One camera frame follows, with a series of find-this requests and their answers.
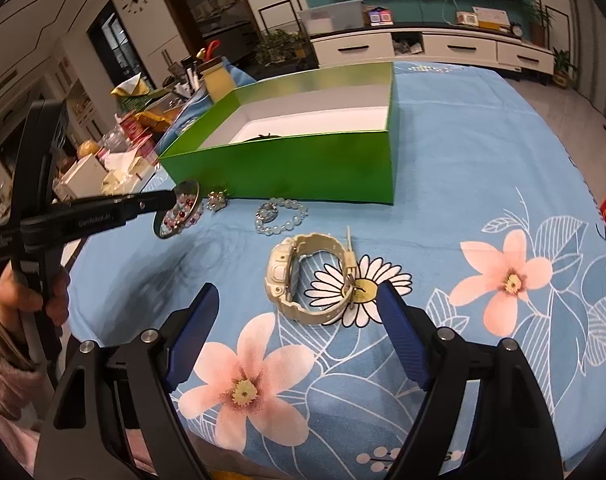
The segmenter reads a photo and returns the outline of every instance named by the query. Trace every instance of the pink flower print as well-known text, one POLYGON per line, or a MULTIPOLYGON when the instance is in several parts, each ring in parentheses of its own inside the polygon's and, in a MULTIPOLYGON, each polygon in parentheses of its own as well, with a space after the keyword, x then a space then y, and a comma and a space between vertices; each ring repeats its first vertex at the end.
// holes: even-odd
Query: pink flower print
POLYGON ((552 277, 551 262, 547 258, 526 261, 528 243, 522 229, 507 234, 502 252, 483 242, 462 242, 461 250, 480 275, 465 278, 455 286, 449 295, 449 302, 461 306, 495 291, 483 314, 483 323, 494 335, 510 335, 518 316, 516 298, 529 301, 528 290, 549 283, 552 277))
POLYGON ((314 366, 314 353, 304 345, 287 345, 264 358, 274 330, 274 313, 261 314, 245 325, 236 353, 217 342, 207 342, 194 371, 207 384, 185 392, 179 411, 195 418, 222 404, 216 418, 216 444, 243 452, 246 419, 263 436, 282 446, 299 446, 309 427, 298 410, 276 394, 298 384, 314 366))

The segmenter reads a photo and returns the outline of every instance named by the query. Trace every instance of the person's hand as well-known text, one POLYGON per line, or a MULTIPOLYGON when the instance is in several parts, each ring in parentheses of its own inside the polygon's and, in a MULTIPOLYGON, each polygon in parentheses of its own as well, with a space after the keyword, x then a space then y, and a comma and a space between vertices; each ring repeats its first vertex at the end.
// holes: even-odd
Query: person's hand
MULTIPOLYGON (((52 298, 45 306, 45 313, 57 326, 61 326, 69 316, 68 285, 69 274, 61 268, 61 272, 52 284, 52 298)), ((0 279, 1 325, 18 341, 25 342, 19 312, 38 312, 42 307, 43 297, 19 283, 14 277, 12 264, 7 264, 0 279)))

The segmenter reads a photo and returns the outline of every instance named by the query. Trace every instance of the red scissors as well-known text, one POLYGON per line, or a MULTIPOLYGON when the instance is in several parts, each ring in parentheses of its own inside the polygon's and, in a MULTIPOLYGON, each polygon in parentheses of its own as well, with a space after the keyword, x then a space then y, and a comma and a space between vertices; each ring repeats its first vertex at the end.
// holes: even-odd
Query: red scissors
POLYGON ((205 61, 210 61, 212 59, 212 54, 214 53, 214 50, 217 49, 219 46, 221 46, 221 42, 218 40, 214 40, 210 44, 208 44, 208 48, 205 51, 205 61))

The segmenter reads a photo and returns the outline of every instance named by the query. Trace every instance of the cable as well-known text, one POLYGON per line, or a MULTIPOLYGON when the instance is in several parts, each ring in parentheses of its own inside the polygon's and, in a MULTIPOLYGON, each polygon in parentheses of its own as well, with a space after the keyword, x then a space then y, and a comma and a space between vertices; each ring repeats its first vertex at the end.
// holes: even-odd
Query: cable
MULTIPOLYGON (((458 4, 457 4, 456 0, 452 0, 452 1, 454 2, 454 6, 456 7, 456 10, 458 11, 458 4)), ((443 18, 443 21, 445 23, 447 23, 448 25, 452 25, 453 26, 455 24, 451 23, 450 21, 448 21, 448 19, 445 17, 445 5, 446 5, 447 2, 448 2, 448 0, 443 0, 443 5, 440 8, 440 15, 443 18)))
POLYGON ((420 0, 418 0, 419 3, 419 10, 420 10, 420 20, 425 23, 425 14, 422 11, 422 3, 420 2, 420 0))

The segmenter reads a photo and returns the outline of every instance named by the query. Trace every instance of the ceiling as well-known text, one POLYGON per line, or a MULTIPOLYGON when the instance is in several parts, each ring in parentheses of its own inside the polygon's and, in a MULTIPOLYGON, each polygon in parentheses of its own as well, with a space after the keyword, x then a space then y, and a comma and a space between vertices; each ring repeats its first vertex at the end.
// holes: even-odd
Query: ceiling
POLYGON ((0 118, 36 84, 91 0, 6 0, 0 8, 0 118))

